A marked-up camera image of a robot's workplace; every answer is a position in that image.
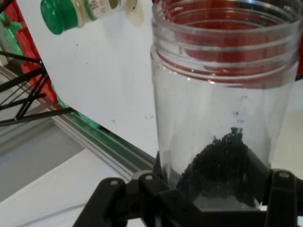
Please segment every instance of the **metal rod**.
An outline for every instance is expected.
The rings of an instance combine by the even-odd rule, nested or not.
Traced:
[[[8,82],[5,82],[4,84],[0,85],[0,93],[10,89],[13,86],[16,86],[16,85],[21,84],[25,81],[28,81],[28,80],[34,78],[35,76],[38,76],[38,75],[44,74],[44,73],[45,73],[45,71],[40,67],[40,68],[38,68],[34,71],[28,72],[26,74],[23,74],[22,76],[19,76],[15,79],[12,79],[12,80],[8,81]]]
[[[34,93],[37,91],[37,89],[38,89],[38,87],[40,86],[40,84],[41,84],[41,82],[42,82],[42,80],[44,79],[44,77],[45,77],[45,74],[42,74],[42,76],[40,77],[40,79],[38,80],[38,82],[36,83],[36,85],[34,86],[34,88],[31,90],[31,92],[29,93],[29,95],[28,95],[28,99],[31,99],[32,97],[33,97],[33,95],[34,95]],[[15,116],[15,118],[20,118],[21,117],[21,115],[22,115],[22,113],[23,113],[23,111],[24,111],[24,109],[25,108],[29,108],[29,107],[27,107],[27,104],[28,104],[28,102],[27,103],[24,103],[22,106],[21,106],[21,108],[19,109],[19,111],[18,111],[18,113],[16,114],[16,116]]]
[[[46,76],[44,81],[42,82],[42,84],[39,86],[38,90],[31,97],[28,97],[28,103],[26,104],[26,106],[22,110],[22,113],[20,114],[19,118],[22,118],[26,114],[26,112],[28,111],[28,109],[32,105],[33,101],[38,97],[39,93],[41,92],[41,89],[44,87],[44,85],[46,84],[48,79],[49,79],[49,77]]]
[[[6,57],[12,57],[12,58],[20,59],[20,60],[24,60],[24,61],[34,62],[34,63],[40,63],[40,61],[41,61],[40,59],[29,58],[26,56],[21,56],[18,54],[9,53],[9,52],[5,52],[5,51],[0,51],[0,55],[6,56]]]
[[[33,86],[35,86],[37,84],[37,82],[35,82],[32,86],[28,87],[27,89],[25,89],[24,91],[22,91],[21,94],[19,94],[17,97],[15,97],[13,100],[10,101],[11,102],[14,102],[16,99],[18,99],[21,95],[23,95],[24,93],[26,93],[29,89],[33,88]]]
[[[48,112],[44,112],[44,113],[37,113],[37,114],[25,116],[21,119],[9,119],[9,120],[5,120],[5,121],[0,121],[0,127],[39,120],[39,119],[43,119],[46,117],[53,117],[53,116],[57,116],[57,115],[61,115],[61,114],[69,114],[72,112],[76,112],[76,111],[73,108],[69,107],[69,108],[65,108],[62,110],[54,110],[54,111],[48,111]]]
[[[45,93],[40,93],[35,99],[39,99],[39,98],[43,98],[45,97],[46,94]],[[5,105],[2,105],[0,106],[0,111],[1,110],[5,110],[5,109],[8,109],[8,108],[11,108],[13,106],[17,106],[17,105],[20,105],[20,104],[23,104],[25,102],[28,102],[28,98],[23,98],[23,99],[20,99],[18,101],[15,101],[15,102],[10,102],[8,104],[5,104]]]
[[[13,0],[4,0],[4,2],[1,3],[0,5],[0,14],[3,13],[3,11],[9,6]]]
[[[5,103],[7,100],[9,100],[9,98],[11,98],[14,94],[16,94],[26,83],[27,83],[27,81],[25,81],[16,91],[14,91],[10,96],[8,96],[2,103],[0,103],[0,108],[3,103]]]

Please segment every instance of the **black metal frame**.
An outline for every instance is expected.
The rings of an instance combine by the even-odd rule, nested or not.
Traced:
[[[12,2],[13,2],[13,0],[5,0],[0,5],[0,14]],[[4,51],[0,51],[0,55],[6,56],[6,57],[12,57],[12,58],[23,60],[23,61],[38,63],[40,66],[38,69],[36,69],[32,72],[23,74],[15,79],[12,79],[12,80],[0,85],[0,93],[1,93],[14,86],[18,86],[21,84],[19,86],[19,88],[13,94],[11,94],[9,97],[7,97],[4,101],[2,101],[0,103],[0,111],[22,104],[21,108],[19,109],[18,113],[16,114],[16,116],[14,118],[9,119],[9,120],[0,121],[0,127],[75,112],[74,109],[69,107],[69,108],[65,108],[65,109],[61,109],[61,110],[48,111],[45,113],[38,113],[38,114],[32,114],[32,115],[25,116],[25,114],[27,113],[28,109],[30,108],[30,106],[34,102],[34,100],[46,96],[45,93],[41,93],[41,89],[43,88],[43,86],[46,84],[46,82],[49,79],[49,76],[47,75],[47,71],[43,65],[42,60],[33,59],[33,58],[26,57],[26,56],[21,56],[21,55],[8,53],[8,52],[4,52]],[[9,103],[4,104],[14,94],[16,94],[25,84],[27,84],[27,82],[30,79],[37,77],[39,75],[40,75],[39,80],[33,85],[32,90],[27,98],[23,98],[21,100],[16,101],[16,99],[18,99],[22,94],[27,92],[30,88],[27,88],[26,90],[24,90],[21,94],[19,94],[17,97],[15,97],[13,100],[11,100]]]
[[[163,182],[159,158],[154,173],[125,184],[107,178],[98,185],[73,227],[125,227],[141,218],[148,227],[297,227],[303,213],[303,181],[286,170],[272,170],[263,200],[267,211],[200,211]]]

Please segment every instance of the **jar rim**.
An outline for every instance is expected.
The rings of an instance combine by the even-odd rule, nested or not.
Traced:
[[[155,3],[152,6],[153,18],[157,24],[161,24],[161,25],[163,25],[165,27],[169,27],[173,30],[182,30],[182,31],[190,30],[193,33],[212,32],[212,33],[229,33],[229,34],[240,34],[240,33],[243,34],[243,33],[258,33],[258,32],[266,32],[266,31],[275,31],[275,30],[280,30],[280,29],[289,27],[290,25],[295,25],[298,23],[300,24],[303,21],[302,13],[297,13],[294,20],[290,23],[282,23],[282,24],[278,24],[278,25],[260,27],[260,28],[223,30],[223,29],[209,29],[209,28],[200,28],[200,27],[181,25],[181,24],[171,23],[162,18],[161,13],[169,8],[173,9],[173,8],[180,6],[181,4],[195,3],[195,2],[200,2],[200,1],[202,1],[202,0],[183,0],[183,1],[175,2],[175,3],[171,4],[166,9],[157,10],[158,4],[162,3],[162,1],[159,1],[158,3]],[[246,2],[246,0],[231,0],[231,1]],[[301,6],[301,8],[303,8],[303,3],[300,0],[293,0],[293,1],[295,1],[297,4],[299,4]],[[264,3],[264,2],[258,2],[258,3],[261,5],[268,4],[268,3]]]

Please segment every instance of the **green cap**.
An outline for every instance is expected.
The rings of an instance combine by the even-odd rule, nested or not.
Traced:
[[[78,26],[78,16],[71,0],[42,0],[40,10],[48,29],[55,35]]]

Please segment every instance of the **red object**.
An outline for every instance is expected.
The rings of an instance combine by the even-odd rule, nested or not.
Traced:
[[[28,72],[31,72],[31,71],[39,68],[39,65],[36,63],[32,63],[32,62],[25,62],[25,63],[21,64],[21,68],[24,73],[28,73]],[[37,82],[36,77],[29,80],[30,85],[33,85],[36,82]]]
[[[23,28],[17,31],[17,40],[21,45],[23,54],[30,58],[40,59],[39,52],[34,44],[33,38],[28,30],[28,28]]]
[[[6,7],[5,13],[13,22],[24,22],[23,16],[16,0],[14,0],[9,6]]]

